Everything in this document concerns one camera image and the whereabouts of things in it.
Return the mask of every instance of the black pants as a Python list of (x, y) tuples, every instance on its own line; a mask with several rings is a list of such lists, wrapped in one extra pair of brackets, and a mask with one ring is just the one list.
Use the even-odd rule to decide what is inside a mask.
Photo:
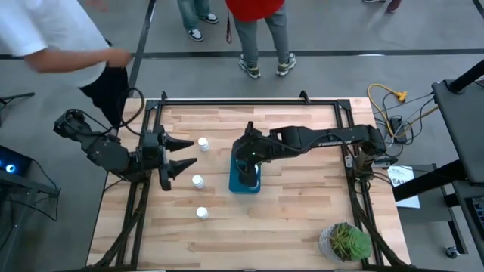
[(128, 98), (128, 72), (126, 68), (108, 67), (98, 80), (80, 88), (101, 109), (107, 121), (117, 127), (121, 123), (121, 113)]

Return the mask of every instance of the blue light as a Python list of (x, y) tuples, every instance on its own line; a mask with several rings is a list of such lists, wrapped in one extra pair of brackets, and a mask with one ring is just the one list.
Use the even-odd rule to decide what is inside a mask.
[(7, 167), (5, 167), (5, 170), (7, 170), (8, 173), (13, 173), (15, 172), (15, 165), (7, 165)]

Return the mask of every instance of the red shirt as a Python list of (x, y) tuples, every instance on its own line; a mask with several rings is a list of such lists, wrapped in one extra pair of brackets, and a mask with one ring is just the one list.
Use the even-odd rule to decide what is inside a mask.
[(273, 15), (284, 0), (226, 0), (228, 9), (241, 21), (254, 21)]

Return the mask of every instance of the small white bottle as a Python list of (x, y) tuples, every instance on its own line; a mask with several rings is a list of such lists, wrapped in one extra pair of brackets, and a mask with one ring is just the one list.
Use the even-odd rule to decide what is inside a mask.
[(205, 183), (203, 182), (203, 178), (199, 175), (193, 176), (191, 179), (191, 182), (194, 183), (194, 186), (198, 189), (202, 189), (205, 186)]
[(205, 207), (197, 209), (197, 216), (200, 219), (207, 219), (209, 217), (209, 211)]
[(209, 141), (206, 140), (206, 138), (200, 138), (198, 139), (198, 145), (200, 146), (200, 150), (203, 152), (206, 152), (209, 150)]

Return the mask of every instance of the floor line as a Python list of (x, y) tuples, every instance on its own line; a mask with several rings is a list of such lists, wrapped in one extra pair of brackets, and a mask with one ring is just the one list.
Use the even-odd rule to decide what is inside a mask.
[(138, 80), (138, 74), (141, 68), (141, 61), (143, 60), (142, 55), (144, 53), (144, 47), (146, 46), (148, 33), (150, 32), (151, 20), (153, 19), (154, 9), (156, 5), (157, 0), (150, 0), (146, 15), (144, 16), (143, 30), (141, 31), (141, 36), (139, 38), (138, 49), (135, 53), (135, 59), (133, 61), (131, 74), (129, 75), (129, 87), (135, 87), (136, 81)]
[(481, 14), (481, 17), (484, 19), (484, 8), (482, 7), (480, 0), (472, 0), (472, 2), (474, 2), (477, 8), (477, 11)]
[[(314, 50), (293, 51), (298, 57), (374, 57), (374, 56), (431, 56), (484, 54), (484, 48), (469, 49), (415, 49), (415, 50)], [(239, 51), (208, 52), (152, 52), (144, 53), (144, 59), (185, 59), (211, 57), (239, 57)], [(276, 57), (275, 51), (260, 51), (260, 57)]]

